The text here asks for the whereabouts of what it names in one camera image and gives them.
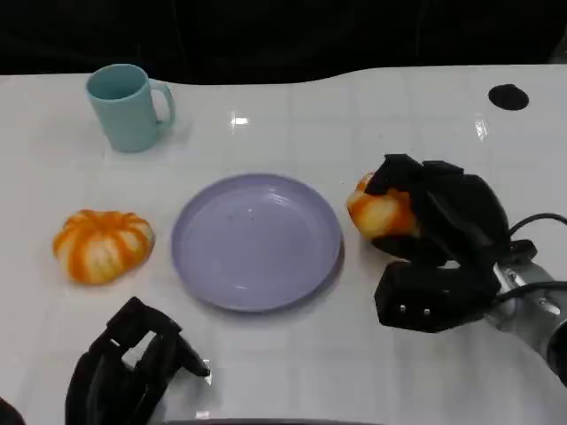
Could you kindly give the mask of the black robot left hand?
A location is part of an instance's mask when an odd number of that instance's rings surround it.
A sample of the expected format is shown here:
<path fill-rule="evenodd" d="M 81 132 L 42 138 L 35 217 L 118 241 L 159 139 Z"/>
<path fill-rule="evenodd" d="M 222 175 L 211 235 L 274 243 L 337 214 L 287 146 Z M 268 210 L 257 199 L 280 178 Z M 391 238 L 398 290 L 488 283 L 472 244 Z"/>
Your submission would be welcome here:
<path fill-rule="evenodd" d="M 79 358 L 65 407 L 66 424 L 146 424 L 181 368 L 210 369 L 163 312 L 132 297 Z"/>

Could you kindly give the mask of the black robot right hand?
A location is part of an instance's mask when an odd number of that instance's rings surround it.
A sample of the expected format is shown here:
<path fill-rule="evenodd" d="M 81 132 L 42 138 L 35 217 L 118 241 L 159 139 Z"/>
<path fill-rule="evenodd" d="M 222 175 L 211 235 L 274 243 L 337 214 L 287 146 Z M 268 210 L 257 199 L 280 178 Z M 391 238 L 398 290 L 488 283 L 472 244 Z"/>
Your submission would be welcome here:
<path fill-rule="evenodd" d="M 364 192 L 394 197 L 415 222 L 413 230 L 372 239 L 394 257 L 431 267 L 452 260 L 490 268 L 509 247 L 508 217 L 498 197 L 481 177 L 453 164 L 388 154 Z"/>

